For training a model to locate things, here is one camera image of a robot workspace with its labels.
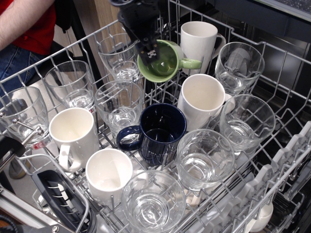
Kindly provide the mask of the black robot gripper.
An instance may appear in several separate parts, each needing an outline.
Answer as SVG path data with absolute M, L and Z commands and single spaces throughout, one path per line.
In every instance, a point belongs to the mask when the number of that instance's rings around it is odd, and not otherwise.
M 119 8 L 118 20 L 132 40 L 137 40 L 138 56 L 145 66 L 160 58 L 156 41 L 156 20 L 159 16 L 158 0 L 111 0 Z

